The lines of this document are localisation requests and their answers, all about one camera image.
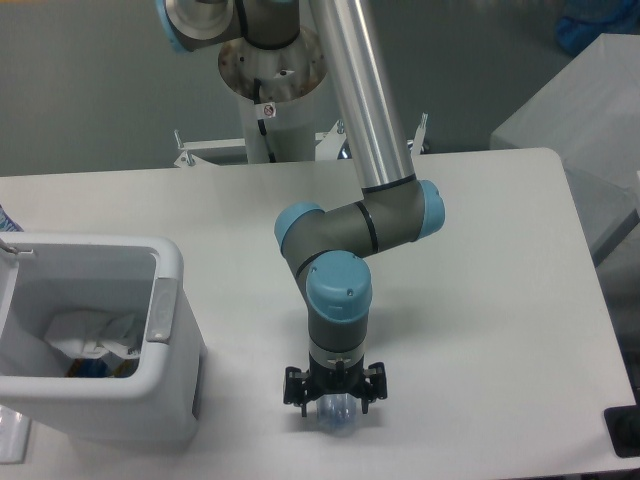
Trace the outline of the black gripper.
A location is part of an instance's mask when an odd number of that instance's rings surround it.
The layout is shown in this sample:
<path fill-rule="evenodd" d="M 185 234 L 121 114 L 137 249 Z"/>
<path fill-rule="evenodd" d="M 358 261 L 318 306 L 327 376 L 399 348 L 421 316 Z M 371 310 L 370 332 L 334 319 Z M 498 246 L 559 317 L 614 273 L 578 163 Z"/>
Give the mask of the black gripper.
<path fill-rule="evenodd" d="M 288 366 L 283 382 L 283 402 L 301 410 L 307 416 L 307 405 L 324 395 L 348 393 L 360 400 L 363 414 L 377 400 L 386 399 L 386 368 L 376 362 L 364 368 L 364 356 L 342 369 L 330 369 L 309 356 L 309 371 Z"/>

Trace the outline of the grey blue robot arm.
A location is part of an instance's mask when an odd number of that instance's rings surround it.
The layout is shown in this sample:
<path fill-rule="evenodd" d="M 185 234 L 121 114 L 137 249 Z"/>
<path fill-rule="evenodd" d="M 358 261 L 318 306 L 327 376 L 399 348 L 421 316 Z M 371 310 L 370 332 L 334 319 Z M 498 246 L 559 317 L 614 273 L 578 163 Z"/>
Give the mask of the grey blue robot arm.
<path fill-rule="evenodd" d="M 440 230 L 437 187 L 417 178 L 416 143 L 402 133 L 366 1 L 314 1 L 313 28 L 295 1 L 160 1 L 171 46 L 218 46 L 218 69 L 239 102 L 247 156 L 279 164 L 312 156 L 310 98 L 323 81 L 336 90 L 362 197 L 324 210 L 299 202 L 274 226 L 279 250 L 307 306 L 309 366 L 288 367 L 283 400 L 305 408 L 329 395 L 363 407 L 387 397 L 382 363 L 367 364 L 372 302 L 368 256 Z"/>

